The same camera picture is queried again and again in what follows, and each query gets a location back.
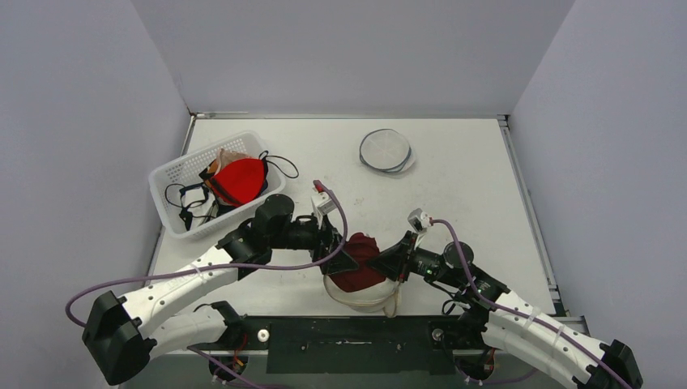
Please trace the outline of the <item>beige lace bra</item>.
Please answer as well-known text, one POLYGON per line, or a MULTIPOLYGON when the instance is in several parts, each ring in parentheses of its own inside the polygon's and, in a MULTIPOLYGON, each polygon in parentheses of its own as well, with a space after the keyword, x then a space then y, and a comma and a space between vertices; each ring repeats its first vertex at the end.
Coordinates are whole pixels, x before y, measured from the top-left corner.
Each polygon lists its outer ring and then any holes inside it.
POLYGON ((252 156, 249 154, 246 154, 244 152, 237 152, 237 151, 221 148, 217 153, 216 160, 217 160, 219 165, 229 165, 236 160, 242 160, 242 159, 248 159, 248 158, 252 158, 252 156))

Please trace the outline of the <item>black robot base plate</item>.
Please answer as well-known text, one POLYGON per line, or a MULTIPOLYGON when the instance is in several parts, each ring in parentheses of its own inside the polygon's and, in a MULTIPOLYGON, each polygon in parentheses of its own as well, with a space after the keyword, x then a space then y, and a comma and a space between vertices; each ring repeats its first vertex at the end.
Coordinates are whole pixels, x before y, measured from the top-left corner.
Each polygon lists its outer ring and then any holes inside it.
POLYGON ((484 377, 493 350, 455 316, 247 316, 213 343, 199 344, 226 362, 264 356, 269 374, 453 374, 484 377))

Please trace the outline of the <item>white mesh bag beige trim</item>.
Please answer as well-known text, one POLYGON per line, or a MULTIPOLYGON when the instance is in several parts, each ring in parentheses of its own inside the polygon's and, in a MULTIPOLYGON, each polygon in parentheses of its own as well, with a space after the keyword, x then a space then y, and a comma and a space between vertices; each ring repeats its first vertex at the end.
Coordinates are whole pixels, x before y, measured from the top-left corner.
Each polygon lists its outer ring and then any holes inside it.
POLYGON ((393 318, 401 304, 400 283, 391 280, 355 292, 344 292, 329 276, 324 276, 323 286, 332 300, 361 313, 393 318))

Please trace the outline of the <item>dark red bra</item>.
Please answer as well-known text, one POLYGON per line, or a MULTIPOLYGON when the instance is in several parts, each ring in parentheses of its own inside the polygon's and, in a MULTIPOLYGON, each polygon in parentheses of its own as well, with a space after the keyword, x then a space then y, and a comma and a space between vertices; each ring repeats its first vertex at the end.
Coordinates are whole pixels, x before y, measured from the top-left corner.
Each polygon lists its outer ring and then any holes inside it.
POLYGON ((334 285, 346 293, 354 293, 381 284, 386 277, 367 265, 381 251, 373 237, 362 232, 354 233, 345 243, 343 251, 359 265, 356 270, 329 276, 334 285))

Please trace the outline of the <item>red bra black trim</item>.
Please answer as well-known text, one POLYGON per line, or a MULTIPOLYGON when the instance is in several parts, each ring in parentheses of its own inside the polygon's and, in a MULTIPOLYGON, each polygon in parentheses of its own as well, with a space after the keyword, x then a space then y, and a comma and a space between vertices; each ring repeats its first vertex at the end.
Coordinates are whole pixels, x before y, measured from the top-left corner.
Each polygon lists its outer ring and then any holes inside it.
POLYGON ((289 159, 265 150, 258 156, 236 160, 229 165, 219 165, 215 157, 199 176, 219 202, 240 207, 257 199, 267 188, 270 166, 290 179, 300 175, 297 166, 289 159))

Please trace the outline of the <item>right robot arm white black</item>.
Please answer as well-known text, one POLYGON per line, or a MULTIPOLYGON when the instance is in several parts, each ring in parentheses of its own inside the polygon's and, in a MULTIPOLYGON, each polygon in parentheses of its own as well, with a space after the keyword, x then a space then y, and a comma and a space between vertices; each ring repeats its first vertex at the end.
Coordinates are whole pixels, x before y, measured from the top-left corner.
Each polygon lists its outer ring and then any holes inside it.
POLYGON ((632 349, 613 340, 597 340, 577 331, 523 300, 472 262, 472 248, 449 243, 442 253, 416 246, 407 232, 400 242, 368 260, 367 267, 393 281, 411 274, 448 294, 442 309, 463 312, 442 328, 442 347, 495 348, 566 388, 640 388, 643 378, 632 349))

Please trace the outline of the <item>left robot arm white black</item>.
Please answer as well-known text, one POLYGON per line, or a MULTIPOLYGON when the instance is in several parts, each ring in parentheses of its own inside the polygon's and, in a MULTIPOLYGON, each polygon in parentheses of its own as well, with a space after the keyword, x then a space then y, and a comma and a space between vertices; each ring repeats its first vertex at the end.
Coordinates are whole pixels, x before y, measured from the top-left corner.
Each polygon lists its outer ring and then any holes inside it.
POLYGON ((151 284, 121 296, 100 286, 83 325, 82 340, 105 381, 116 386, 140 373, 154 358, 196 344, 229 349, 241 340, 240 317, 226 302, 211 303, 191 314, 182 309, 210 292, 245 279, 257 270, 277 270, 274 250, 305 250, 320 267, 342 253, 346 233, 337 232, 328 215, 345 212, 336 196, 323 189, 311 197, 313 211, 295 217, 294 202, 269 196, 204 254, 185 267, 158 276, 151 284))

